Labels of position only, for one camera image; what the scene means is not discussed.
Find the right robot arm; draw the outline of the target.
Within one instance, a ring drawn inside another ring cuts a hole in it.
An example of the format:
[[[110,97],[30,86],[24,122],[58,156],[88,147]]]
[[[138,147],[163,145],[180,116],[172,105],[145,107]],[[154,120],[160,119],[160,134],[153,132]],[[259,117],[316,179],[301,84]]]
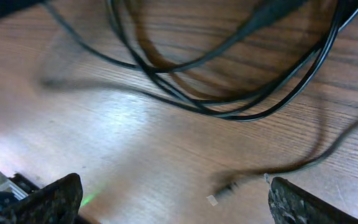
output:
[[[281,177],[264,175],[270,185],[268,205],[275,223],[358,223],[355,218]],[[71,173],[23,198],[0,191],[0,223],[84,223],[80,176]]]

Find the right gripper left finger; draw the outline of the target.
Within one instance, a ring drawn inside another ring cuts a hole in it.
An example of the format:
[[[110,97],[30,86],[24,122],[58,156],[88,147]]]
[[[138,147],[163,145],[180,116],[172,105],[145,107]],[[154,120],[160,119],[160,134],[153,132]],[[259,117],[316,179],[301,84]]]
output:
[[[83,223],[78,174],[68,174],[43,188],[21,174],[14,174],[7,183],[11,191],[0,191],[0,223]]]

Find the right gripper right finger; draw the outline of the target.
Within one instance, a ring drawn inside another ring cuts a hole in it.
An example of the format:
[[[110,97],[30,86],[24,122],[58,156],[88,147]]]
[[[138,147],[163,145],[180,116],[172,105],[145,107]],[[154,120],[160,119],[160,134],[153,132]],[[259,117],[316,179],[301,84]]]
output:
[[[268,205],[275,224],[358,224],[358,218],[282,177],[272,179]]]

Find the black USB cable thick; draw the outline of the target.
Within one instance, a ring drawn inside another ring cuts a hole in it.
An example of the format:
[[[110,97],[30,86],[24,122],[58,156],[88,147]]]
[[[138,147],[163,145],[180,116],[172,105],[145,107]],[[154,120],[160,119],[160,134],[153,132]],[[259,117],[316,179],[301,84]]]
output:
[[[305,0],[273,0],[273,1],[263,1],[254,9],[253,13],[245,20],[228,38],[222,41],[215,48],[206,52],[202,56],[190,60],[185,63],[174,64],[167,67],[153,67],[149,66],[143,61],[143,58],[137,54],[137,52],[131,47],[128,42],[126,32],[124,31],[123,24],[121,22],[121,17],[119,11],[116,8],[116,3],[114,1],[107,1],[107,14],[108,21],[112,31],[116,34],[117,38],[126,46],[130,55],[134,60],[134,64],[126,63],[120,60],[111,58],[96,49],[88,45],[85,40],[80,36],[74,28],[72,28],[69,23],[64,20],[61,14],[55,9],[55,7],[49,2],[44,1],[42,5],[49,14],[56,20],[56,22],[61,25],[67,34],[84,50],[90,54],[103,59],[113,65],[118,67],[128,68],[131,70],[143,70],[150,71],[153,73],[170,73],[170,72],[184,72],[186,70],[198,67],[218,56],[220,56],[227,49],[231,48],[238,41],[244,39],[253,32],[262,29],[264,27],[270,26],[274,22],[279,21],[280,19],[286,17],[293,11],[297,10],[305,3]]]

